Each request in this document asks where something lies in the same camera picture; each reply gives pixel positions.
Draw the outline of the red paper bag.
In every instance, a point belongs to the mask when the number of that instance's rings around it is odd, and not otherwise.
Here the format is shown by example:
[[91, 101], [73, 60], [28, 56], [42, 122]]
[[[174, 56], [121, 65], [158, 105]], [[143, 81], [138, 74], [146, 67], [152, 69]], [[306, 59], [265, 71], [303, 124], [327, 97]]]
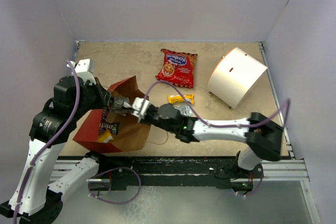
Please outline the red paper bag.
[[82, 125], [78, 127], [73, 140], [89, 151], [101, 154], [122, 155], [122, 156], [145, 156], [141, 153], [146, 144], [154, 147], [166, 145], [169, 135], [162, 131], [156, 139], [148, 139], [151, 127], [138, 123], [138, 119], [127, 114], [125, 116], [109, 113], [107, 122], [119, 123], [118, 135], [113, 135], [113, 140], [108, 143], [98, 143], [99, 125], [103, 109], [95, 109], [89, 112]]

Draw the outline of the yellow snack bar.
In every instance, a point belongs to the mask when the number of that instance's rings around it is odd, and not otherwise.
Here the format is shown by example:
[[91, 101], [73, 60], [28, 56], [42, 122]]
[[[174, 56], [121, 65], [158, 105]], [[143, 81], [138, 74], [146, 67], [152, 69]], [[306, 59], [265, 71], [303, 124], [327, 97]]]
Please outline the yellow snack bar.
[[194, 104], [194, 94], [169, 95], [168, 102], [171, 104], [180, 103], [180, 102], [189, 102], [190, 104]]

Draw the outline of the red cookie snack packet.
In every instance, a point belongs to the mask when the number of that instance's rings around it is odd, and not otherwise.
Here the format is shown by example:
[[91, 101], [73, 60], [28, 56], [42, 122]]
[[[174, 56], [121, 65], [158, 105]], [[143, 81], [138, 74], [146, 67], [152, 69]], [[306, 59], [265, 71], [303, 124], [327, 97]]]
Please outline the red cookie snack packet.
[[163, 66], [156, 80], [167, 81], [180, 88], [194, 88], [194, 70], [198, 54], [161, 49]]

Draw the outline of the white cylindrical appliance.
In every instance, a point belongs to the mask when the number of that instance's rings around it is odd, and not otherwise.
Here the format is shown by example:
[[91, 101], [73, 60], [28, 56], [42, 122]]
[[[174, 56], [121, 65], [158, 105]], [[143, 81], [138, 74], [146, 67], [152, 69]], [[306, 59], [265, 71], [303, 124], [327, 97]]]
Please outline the white cylindrical appliance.
[[208, 92], [234, 109], [266, 70], [263, 63], [236, 47], [213, 70], [207, 83]]

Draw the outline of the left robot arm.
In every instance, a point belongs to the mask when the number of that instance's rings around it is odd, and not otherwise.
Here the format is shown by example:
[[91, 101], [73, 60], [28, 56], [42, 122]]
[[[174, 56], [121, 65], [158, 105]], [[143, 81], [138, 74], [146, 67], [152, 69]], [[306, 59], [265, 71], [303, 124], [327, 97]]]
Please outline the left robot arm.
[[53, 223], [79, 186], [93, 176], [107, 174], [106, 156], [90, 152], [65, 176], [49, 181], [77, 121], [90, 110], [107, 108], [112, 101], [98, 78], [65, 76], [59, 80], [53, 98], [33, 119], [25, 167], [13, 196], [1, 204], [2, 216], [14, 223]]

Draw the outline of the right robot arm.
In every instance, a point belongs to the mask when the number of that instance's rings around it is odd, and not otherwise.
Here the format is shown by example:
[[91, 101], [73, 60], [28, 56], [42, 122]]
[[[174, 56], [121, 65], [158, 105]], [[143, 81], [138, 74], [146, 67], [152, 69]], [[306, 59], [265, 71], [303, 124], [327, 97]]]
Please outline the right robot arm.
[[238, 177], [246, 177], [261, 161], [277, 162], [281, 159], [284, 129], [260, 113], [253, 112], [248, 118], [221, 121], [182, 115], [171, 104], [156, 107], [146, 102], [133, 108], [133, 115], [139, 123], [170, 132], [183, 143], [224, 140], [246, 144], [246, 148], [238, 152], [233, 166]]

